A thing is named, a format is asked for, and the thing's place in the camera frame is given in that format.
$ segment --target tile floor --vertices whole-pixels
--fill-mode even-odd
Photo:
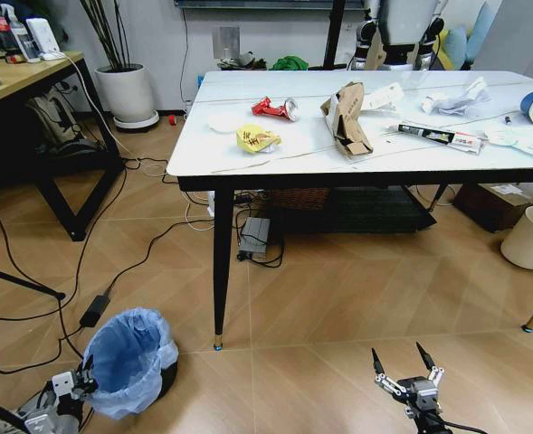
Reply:
[[[180,128],[163,119],[145,135],[119,138],[139,156],[166,158]],[[97,176],[65,176],[59,185],[79,206]],[[128,173],[90,238],[78,294],[65,309],[70,330],[119,270],[144,257],[153,236],[183,220],[185,207],[176,185]],[[206,215],[192,206],[192,218]],[[489,433],[532,433],[533,335],[519,325],[533,312],[533,272],[500,256],[504,234],[488,234],[453,207],[434,215],[438,224],[416,234],[288,236],[279,269],[233,259],[221,353],[211,349],[212,232],[175,228],[119,280],[100,325],[127,308],[158,309],[181,351],[176,383],[143,414],[97,415],[86,432],[413,433],[402,406],[373,384],[370,348],[402,378],[424,373],[414,349],[420,340],[446,368],[447,419]],[[0,190],[0,216],[22,268],[70,295],[81,244],[36,190]],[[15,273],[1,232],[0,269]],[[50,299],[0,281],[0,316],[52,308]],[[73,342],[84,348],[94,331]],[[51,358],[59,336],[55,316],[0,322],[0,367]],[[20,404],[76,363],[64,347],[58,363],[0,375],[0,403]]]

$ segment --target white plant pot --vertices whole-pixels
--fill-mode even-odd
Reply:
[[[132,63],[134,70],[109,72],[109,66],[95,70],[116,124],[123,127],[146,127],[159,119],[154,109],[154,95],[148,72],[143,65]]]

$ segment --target white table top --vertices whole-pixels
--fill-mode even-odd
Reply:
[[[423,113],[426,95],[444,92],[457,96],[483,77],[491,101],[475,106],[468,116]],[[365,93],[398,81],[405,99],[397,103],[400,117],[363,112],[358,121],[372,154],[350,156],[334,144],[320,111],[330,94],[350,81],[362,81]],[[533,137],[533,124],[519,111],[522,98],[533,91],[533,79],[505,71],[223,71],[208,72],[167,166],[176,176],[285,175],[316,173],[389,173],[494,169],[533,169],[533,156],[517,149],[487,145],[478,156],[403,133],[389,133],[401,121],[481,135],[486,128],[512,128]],[[251,105],[264,96],[278,106],[293,97],[300,119],[289,122],[254,116]],[[236,145],[234,133],[214,132],[207,124],[212,113],[232,112],[243,123],[258,124],[281,136],[270,154],[249,154]]]

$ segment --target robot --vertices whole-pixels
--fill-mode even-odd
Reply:
[[[363,0],[365,21],[357,28],[357,46],[351,69],[362,71],[378,29],[386,52],[379,70],[428,70],[435,38],[444,21],[441,12],[449,0]],[[414,65],[407,54],[419,43]]]
[[[0,407],[0,434],[78,434],[83,428],[83,402],[98,388],[92,368],[90,356],[77,370],[54,375],[18,409]]]
[[[405,405],[405,414],[414,421],[418,434],[452,434],[447,426],[463,429],[471,432],[486,434],[477,428],[466,427],[443,420],[443,413],[439,404],[439,383],[445,370],[435,365],[433,358],[417,342],[417,349],[423,359],[425,367],[429,371],[427,377],[412,377],[399,380],[391,380],[385,375],[383,365],[376,354],[373,353],[373,367],[375,368],[375,384],[389,393],[393,399]]]

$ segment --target green cloth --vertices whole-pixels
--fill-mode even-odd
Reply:
[[[298,56],[286,56],[278,59],[271,71],[305,71],[309,65]]]

